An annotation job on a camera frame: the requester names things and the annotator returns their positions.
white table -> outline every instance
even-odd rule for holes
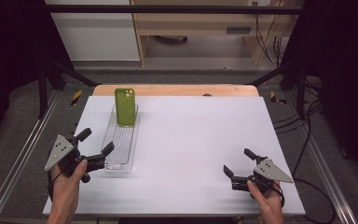
[[[76,134],[91,128],[79,149],[100,153],[112,96],[91,96]],[[132,172],[99,170],[80,185],[78,215],[99,217],[236,217],[258,214],[248,192],[231,189],[223,165],[253,173],[245,147],[290,174],[261,97],[138,96],[140,127]],[[305,214],[295,184],[282,183],[286,215]],[[44,214],[49,214],[50,200]]]

green smartphone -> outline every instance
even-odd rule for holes
[[[134,126],[136,119],[135,91],[132,88],[115,90],[116,116],[119,126]]]

